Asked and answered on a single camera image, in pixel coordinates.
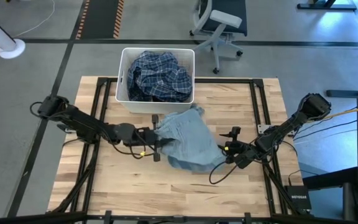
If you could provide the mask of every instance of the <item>plastic basket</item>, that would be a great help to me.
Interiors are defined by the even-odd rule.
[[[139,102],[129,101],[127,90],[128,69],[134,60],[145,50],[153,52],[171,52],[178,60],[178,64],[187,69],[192,79],[193,90],[190,97],[183,103],[169,102]],[[191,49],[158,49],[128,47],[122,50],[119,75],[116,89],[116,100],[124,105],[132,113],[169,114],[173,112],[184,112],[188,110],[194,101],[195,89],[195,54]]]

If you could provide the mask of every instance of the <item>wooden tabletop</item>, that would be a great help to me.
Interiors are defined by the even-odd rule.
[[[96,89],[97,77],[82,77],[75,106],[90,114]],[[276,78],[264,78],[265,94],[272,124],[281,124],[287,119],[280,84]],[[116,85],[112,84],[105,122],[132,123],[138,128],[152,128],[150,114],[132,114],[115,100]],[[99,114],[103,92],[99,99]],[[262,103],[257,91],[260,116],[263,119]],[[249,85],[196,83],[195,102],[205,109],[204,121],[216,137],[218,144],[227,138],[219,134],[228,133],[232,126],[240,126],[239,140],[253,140],[257,131],[250,98]],[[68,134],[66,141],[75,139]],[[48,209],[56,208],[75,184],[83,143],[67,144],[57,170]],[[123,145],[118,148],[129,151]],[[143,147],[135,148],[137,152]],[[283,184],[288,184],[288,175],[299,170],[294,150],[282,144],[278,161]],[[222,178],[233,164],[226,165],[213,175],[213,181]],[[211,185],[209,174],[192,173],[170,167],[162,155],[160,162],[152,157],[135,160],[132,156],[116,152],[105,140],[101,141],[98,162],[89,204],[89,214],[104,215],[111,210],[113,215],[185,215],[196,217],[243,217],[250,212],[252,217],[269,217],[269,206],[262,166],[256,162],[245,169],[236,169],[220,184]],[[291,176],[295,185],[301,185],[300,172]],[[278,193],[272,183],[276,211],[280,212]],[[80,193],[78,208],[82,208],[84,187]]]

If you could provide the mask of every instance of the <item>concrete floor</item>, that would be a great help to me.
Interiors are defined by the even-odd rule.
[[[67,39],[73,30],[82,0],[55,0],[55,14],[23,37]],[[358,42],[358,12],[297,11],[302,0],[247,1],[248,37],[239,40]],[[189,40],[192,1],[126,0],[120,39]],[[0,25],[16,35],[44,20],[52,1],[0,1]],[[66,44],[27,44],[14,60],[0,59],[0,217],[6,214],[16,180],[37,129],[38,120],[28,107],[50,93]],[[125,47],[193,48],[194,45],[75,44],[64,73],[59,95],[73,101],[83,75],[116,76]],[[222,47],[219,77],[278,77],[288,115],[302,96],[327,89],[358,90],[358,47],[243,46],[235,51]],[[215,76],[211,52],[196,54],[196,75]],[[307,83],[307,88],[300,83]],[[354,99],[329,98],[333,113],[356,106]],[[355,114],[335,118],[305,131],[305,134],[352,121]],[[301,168],[316,173],[345,169],[357,164],[356,132],[321,139],[329,134],[355,129],[351,124],[304,138],[296,143]],[[19,215],[43,213],[48,204],[65,135],[48,124]],[[312,192],[314,214],[341,216],[341,191]],[[328,208],[321,202],[331,198]]]

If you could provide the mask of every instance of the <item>plaid shirt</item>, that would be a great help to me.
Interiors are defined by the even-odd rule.
[[[190,97],[191,78],[172,53],[145,51],[128,71],[131,101],[184,102]]]

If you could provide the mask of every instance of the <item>office chair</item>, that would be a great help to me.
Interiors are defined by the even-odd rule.
[[[247,35],[246,1],[245,0],[198,0],[193,9],[195,27],[190,35],[210,35],[211,37],[194,48],[194,51],[210,47],[214,52],[218,74],[218,47],[221,44],[237,49],[237,56],[243,53],[242,48],[232,44],[233,34]]]

